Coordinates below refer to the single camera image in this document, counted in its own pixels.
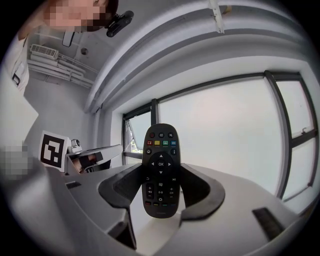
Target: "ok button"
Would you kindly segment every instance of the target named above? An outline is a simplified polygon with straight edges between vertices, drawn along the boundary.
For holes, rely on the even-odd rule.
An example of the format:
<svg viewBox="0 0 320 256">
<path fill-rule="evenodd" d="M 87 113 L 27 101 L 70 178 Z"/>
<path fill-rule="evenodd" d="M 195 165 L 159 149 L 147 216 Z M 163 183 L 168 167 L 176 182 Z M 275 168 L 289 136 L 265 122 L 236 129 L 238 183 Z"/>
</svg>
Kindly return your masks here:
<svg viewBox="0 0 320 256">
<path fill-rule="evenodd" d="M 156 162 L 156 167 L 158 168 L 158 169 L 162 169 L 162 168 L 164 168 L 166 166 L 166 162 L 164 161 L 164 160 L 162 160 L 162 159 L 160 159 L 160 160 L 158 160 L 158 162 Z"/>
</svg>

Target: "window frame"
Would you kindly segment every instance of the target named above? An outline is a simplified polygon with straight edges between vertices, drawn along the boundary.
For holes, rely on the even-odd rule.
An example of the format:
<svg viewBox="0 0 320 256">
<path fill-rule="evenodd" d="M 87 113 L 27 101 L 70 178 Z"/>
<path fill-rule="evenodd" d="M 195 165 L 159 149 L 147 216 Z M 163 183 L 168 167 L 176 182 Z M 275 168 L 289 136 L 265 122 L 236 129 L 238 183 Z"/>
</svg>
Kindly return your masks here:
<svg viewBox="0 0 320 256">
<path fill-rule="evenodd" d="M 192 94 L 198 91 L 202 91 L 208 88 L 213 88 L 217 86 L 223 86 L 223 85 L 228 85 L 231 83 L 237 83 L 237 82 L 243 82 L 243 81 L 250 81 L 250 80 L 255 80 L 255 79 L 264 79 L 266 78 L 270 88 L 272 89 L 277 107 L 278 107 L 278 112 L 280 115 L 280 123 L 281 123 L 281 129 L 282 129 L 282 138 L 284 141 L 283 144 L 283 158 L 282 158 L 282 168 L 280 171 L 280 177 L 278 179 L 278 184 L 277 184 L 277 190 L 275 195 L 283 199 L 288 180 L 289 180 L 289 175 L 290 175 L 290 169 L 291 169 L 291 161 L 292 161 L 292 150 L 293 148 L 315 138 L 315 157 L 313 159 L 313 167 L 312 167 L 312 172 L 311 172 L 311 177 L 309 180 L 309 183 L 307 186 L 295 193 L 294 195 L 284 198 L 283 201 L 287 202 L 291 200 L 292 198 L 298 196 L 301 194 L 303 191 L 305 191 L 307 188 L 312 187 L 314 184 L 316 172 L 317 172 L 317 167 L 318 167 L 318 162 L 319 162 L 319 130 L 318 130 L 318 121 L 317 121 L 317 115 L 316 115 L 316 110 L 313 104 L 313 101 L 311 99 L 311 95 L 309 93 L 309 90 L 307 88 L 307 85 L 305 84 L 301 74 L 299 72 L 277 72 L 277 71 L 269 71 L 266 70 L 264 72 L 259 72 L 259 73 L 249 73 L 249 74 L 241 74 L 241 75 L 234 75 L 234 76 L 229 76 L 229 77 L 224 77 L 224 78 L 219 78 L 216 80 L 200 83 L 194 86 L 190 86 L 188 88 L 184 88 L 182 90 L 178 90 L 176 92 L 170 93 L 166 96 L 163 96 L 161 98 L 154 98 L 151 100 L 151 102 L 138 107 L 132 111 L 130 111 L 127 114 L 123 115 L 123 122 L 122 122 L 122 145 L 123 145 L 123 157 L 122 161 L 123 164 L 126 164 L 126 157 L 131 157 L 131 158 L 136 158 L 136 159 L 142 159 L 142 153 L 131 153 L 131 152 L 125 152 L 125 144 L 123 143 L 125 141 L 125 122 L 126 120 L 129 120 L 133 117 L 145 114 L 147 112 L 151 112 L 151 125 L 158 124 L 159 121 L 159 104 L 173 100 L 175 98 L 187 95 L 187 94 Z M 292 133 L 291 133 L 291 125 L 290 125 L 290 120 L 289 120 L 289 115 L 288 111 L 286 108 L 285 101 L 283 99 L 283 96 L 281 94 L 281 91 L 277 85 L 277 82 L 282 82 L 282 81 L 298 81 L 301 84 L 301 87 L 303 89 L 304 95 L 307 100 L 307 104 L 309 106 L 310 112 L 311 112 L 311 119 L 313 123 L 313 129 L 301 133 L 300 136 L 292 138 Z"/>
</svg>

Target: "air conditioning unit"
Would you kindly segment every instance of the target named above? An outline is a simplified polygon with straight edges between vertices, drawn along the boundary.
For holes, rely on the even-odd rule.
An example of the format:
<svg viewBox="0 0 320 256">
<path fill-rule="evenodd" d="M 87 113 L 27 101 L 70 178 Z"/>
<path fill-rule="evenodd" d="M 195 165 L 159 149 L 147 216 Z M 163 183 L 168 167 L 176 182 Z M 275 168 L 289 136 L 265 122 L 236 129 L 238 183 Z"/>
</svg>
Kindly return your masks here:
<svg viewBox="0 0 320 256">
<path fill-rule="evenodd" d="M 40 56 L 40 57 L 43 57 L 43 58 L 47 58 L 47 59 L 50 59 L 50 60 L 53 60 L 53 61 L 55 61 L 58 58 L 58 55 L 59 55 L 59 51 L 58 50 L 55 50 L 55 49 L 52 49 L 52 48 L 49 48 L 49 47 L 45 47 L 45 46 L 42 46 L 42 45 L 39 45 L 39 44 L 34 44 L 34 43 L 30 47 L 30 52 L 33 55 L 37 55 L 37 56 Z"/>
</svg>

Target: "black remote control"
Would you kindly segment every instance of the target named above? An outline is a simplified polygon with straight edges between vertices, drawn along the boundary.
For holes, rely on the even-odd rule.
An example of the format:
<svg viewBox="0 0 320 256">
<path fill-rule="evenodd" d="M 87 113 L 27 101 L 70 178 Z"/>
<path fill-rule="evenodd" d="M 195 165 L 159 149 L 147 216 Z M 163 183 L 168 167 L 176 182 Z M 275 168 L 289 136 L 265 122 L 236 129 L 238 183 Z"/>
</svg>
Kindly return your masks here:
<svg viewBox="0 0 320 256">
<path fill-rule="evenodd" d="M 143 206 L 151 217 L 172 217 L 180 195 L 180 144 L 176 129 L 166 123 L 152 125 L 144 138 L 142 166 Z"/>
</svg>

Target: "ceiling bracket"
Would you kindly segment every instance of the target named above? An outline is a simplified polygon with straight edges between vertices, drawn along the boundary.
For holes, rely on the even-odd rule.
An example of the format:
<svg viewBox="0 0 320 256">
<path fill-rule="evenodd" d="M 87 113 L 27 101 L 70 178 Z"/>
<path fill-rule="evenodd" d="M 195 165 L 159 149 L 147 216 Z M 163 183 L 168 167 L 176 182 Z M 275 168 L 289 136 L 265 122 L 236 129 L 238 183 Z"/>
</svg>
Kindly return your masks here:
<svg viewBox="0 0 320 256">
<path fill-rule="evenodd" d="M 217 32 L 224 34 L 225 33 L 224 24 L 222 21 L 222 15 L 218 5 L 218 0 L 209 0 L 209 7 L 213 11 L 213 18 L 217 26 Z"/>
</svg>

